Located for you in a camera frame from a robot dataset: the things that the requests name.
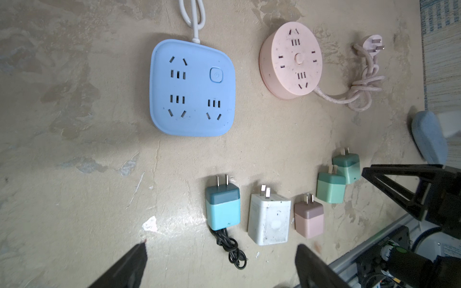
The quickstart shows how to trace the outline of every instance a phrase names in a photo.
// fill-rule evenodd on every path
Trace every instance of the blue cushion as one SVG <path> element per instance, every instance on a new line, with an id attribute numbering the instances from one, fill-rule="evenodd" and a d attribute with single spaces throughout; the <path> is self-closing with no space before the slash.
<path id="1" fill-rule="evenodd" d="M 444 165 L 447 162 L 447 140 L 434 113 L 430 111 L 416 113 L 411 124 L 411 132 L 418 149 L 429 164 Z"/>

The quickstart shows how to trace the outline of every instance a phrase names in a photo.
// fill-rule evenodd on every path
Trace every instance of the white power cord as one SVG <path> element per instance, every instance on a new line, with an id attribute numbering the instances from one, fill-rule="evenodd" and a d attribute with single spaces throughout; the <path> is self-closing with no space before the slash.
<path id="1" fill-rule="evenodd" d="M 198 17 L 195 1 L 197 1 L 197 4 L 199 5 L 200 23 L 197 23 Z M 203 6 L 202 0 L 190 0 L 190 7 L 192 8 L 192 21 L 187 15 L 186 8 L 184 8 L 184 0 L 179 0 L 179 9 L 181 10 L 181 15 L 184 21 L 186 21 L 187 25 L 194 30 L 194 37 L 192 38 L 192 42 L 200 44 L 199 30 L 205 26 L 205 7 Z"/>
<path id="2" fill-rule="evenodd" d="M 352 87 L 346 95 L 346 98 L 334 99 L 323 93 L 318 86 L 314 88 L 314 92 L 323 99 L 332 103 L 347 104 L 350 109 L 357 112 L 362 112 L 370 108 L 372 104 L 371 92 L 382 91 L 381 88 L 373 86 L 373 83 L 385 79 L 384 76 L 376 76 L 379 71 L 377 54 L 380 50 L 384 49 L 384 46 L 381 46 L 381 41 L 381 36 L 372 35 L 363 41 L 362 46 L 354 44 L 354 48 L 357 50 L 359 55 L 365 57 L 366 67 L 362 72 L 362 79 L 352 82 Z M 356 101 L 361 96 L 365 96 L 366 104 L 363 107 L 356 107 L 352 105 L 352 102 Z"/>

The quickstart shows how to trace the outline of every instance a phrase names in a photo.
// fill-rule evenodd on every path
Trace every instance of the white charger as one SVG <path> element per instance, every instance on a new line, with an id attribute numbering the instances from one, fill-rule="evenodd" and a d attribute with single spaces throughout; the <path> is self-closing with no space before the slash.
<path id="1" fill-rule="evenodd" d="M 260 194 L 251 194 L 248 236 L 260 246 L 287 242 L 290 211 L 291 200 L 262 185 Z"/>

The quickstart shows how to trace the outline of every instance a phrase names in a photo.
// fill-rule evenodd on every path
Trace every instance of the concrete floor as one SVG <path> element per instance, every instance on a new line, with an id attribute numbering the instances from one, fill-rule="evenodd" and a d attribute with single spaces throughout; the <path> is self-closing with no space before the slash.
<path id="1" fill-rule="evenodd" d="M 234 125 L 214 138 L 165 135 L 150 119 L 153 48 L 192 36 L 177 1 L 0 4 L 1 287 L 86 287 L 143 239 L 143 288 L 294 286 L 297 244 L 329 263 L 404 213 L 361 179 L 344 203 L 325 204 L 321 236 L 306 240 L 292 224 L 288 243 L 259 247 L 246 233 L 259 184 L 296 200 L 315 190 L 340 147 L 362 167 L 422 163 L 407 129 L 408 113 L 424 109 L 419 1 L 204 2 L 200 39 L 236 69 Z M 266 89 L 259 50 L 287 21 L 317 36 L 319 85 L 330 94 L 347 91 L 363 69 L 351 44 L 383 36 L 384 91 L 369 110 L 313 93 L 282 101 Z M 224 173 L 241 189 L 242 221 L 229 232 L 248 257 L 243 271 L 206 225 L 204 189 Z M 142 229 L 152 216 L 156 233 Z"/>

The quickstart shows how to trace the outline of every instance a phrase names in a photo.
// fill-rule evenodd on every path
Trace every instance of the power plug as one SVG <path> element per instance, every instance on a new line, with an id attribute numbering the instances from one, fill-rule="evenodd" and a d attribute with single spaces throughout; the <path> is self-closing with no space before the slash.
<path id="1" fill-rule="evenodd" d="M 304 201 L 295 204 L 295 228 L 306 238 L 312 238 L 323 233 L 323 205 L 314 201 L 314 195 L 304 195 Z"/>
<path id="2" fill-rule="evenodd" d="M 360 46 L 374 57 L 379 51 L 384 50 L 383 38 L 381 35 L 371 35 L 363 38 L 359 43 Z"/>
<path id="3" fill-rule="evenodd" d="M 327 203 L 343 203 L 346 177 L 337 175 L 338 166 L 330 165 L 328 173 L 320 172 L 317 179 L 317 198 Z"/>
<path id="4" fill-rule="evenodd" d="M 288 241 L 291 201 L 271 194 L 266 185 L 260 194 L 251 194 L 248 236 L 258 245 L 271 245 Z"/>
<path id="5" fill-rule="evenodd" d="M 349 153 L 349 148 L 344 148 L 341 155 L 333 157 L 333 165 L 337 165 L 338 175 L 346 177 L 346 184 L 352 184 L 360 179 L 360 158 L 358 154 Z"/>
<path id="6" fill-rule="evenodd" d="M 226 175 L 226 185 L 219 184 L 205 189 L 207 205 L 207 221 L 211 230 L 216 231 L 240 223 L 240 189 L 229 183 Z"/>

